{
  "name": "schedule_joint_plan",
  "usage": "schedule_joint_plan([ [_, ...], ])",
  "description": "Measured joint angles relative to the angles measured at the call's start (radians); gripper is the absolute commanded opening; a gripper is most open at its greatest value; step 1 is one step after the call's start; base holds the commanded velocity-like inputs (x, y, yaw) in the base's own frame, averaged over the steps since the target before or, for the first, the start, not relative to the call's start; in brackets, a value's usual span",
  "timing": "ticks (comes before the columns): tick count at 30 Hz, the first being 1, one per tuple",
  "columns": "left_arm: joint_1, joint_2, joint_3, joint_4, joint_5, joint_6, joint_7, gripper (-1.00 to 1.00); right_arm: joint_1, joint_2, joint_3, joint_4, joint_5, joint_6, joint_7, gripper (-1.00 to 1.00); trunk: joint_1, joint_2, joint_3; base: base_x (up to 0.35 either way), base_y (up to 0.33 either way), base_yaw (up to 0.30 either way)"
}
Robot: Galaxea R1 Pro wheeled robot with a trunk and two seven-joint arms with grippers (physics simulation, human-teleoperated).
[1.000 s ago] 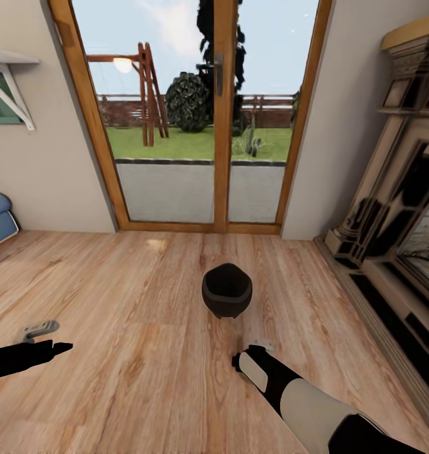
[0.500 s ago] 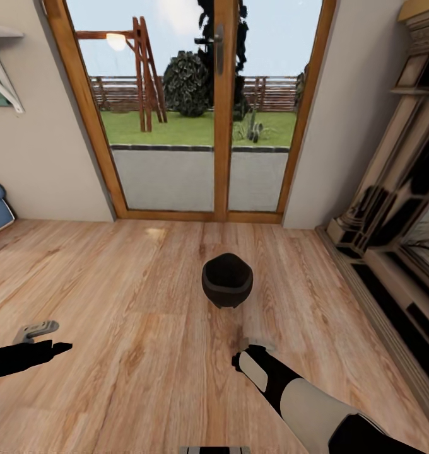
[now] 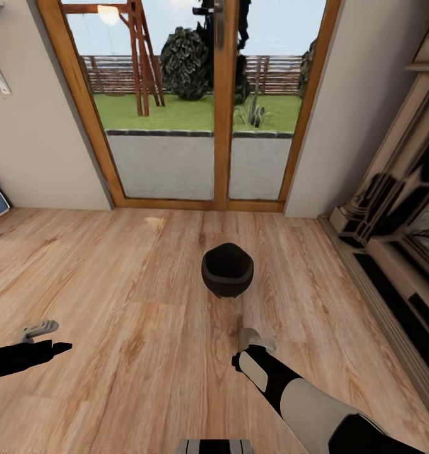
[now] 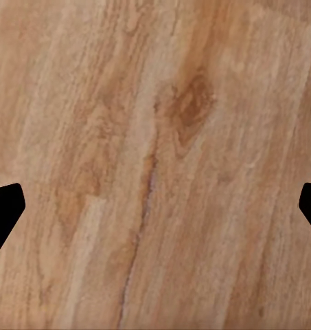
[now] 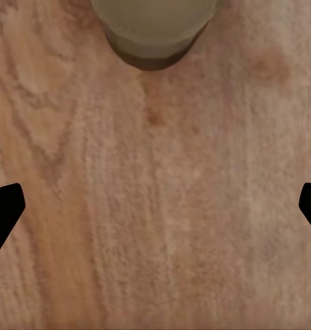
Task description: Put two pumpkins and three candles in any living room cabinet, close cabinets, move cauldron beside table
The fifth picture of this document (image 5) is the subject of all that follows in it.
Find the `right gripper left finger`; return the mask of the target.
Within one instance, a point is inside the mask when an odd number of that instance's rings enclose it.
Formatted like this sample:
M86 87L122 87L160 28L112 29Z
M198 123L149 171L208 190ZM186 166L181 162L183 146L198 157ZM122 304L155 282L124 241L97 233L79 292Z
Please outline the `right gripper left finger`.
M0 187L0 248L25 210L25 197L19 183Z

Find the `pillar candle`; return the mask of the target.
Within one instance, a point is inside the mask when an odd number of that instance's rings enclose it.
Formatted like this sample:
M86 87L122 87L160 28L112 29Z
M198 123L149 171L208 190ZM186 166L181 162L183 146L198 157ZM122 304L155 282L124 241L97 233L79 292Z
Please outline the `pillar candle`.
M189 52L220 0L90 0L112 50L125 64L162 71Z

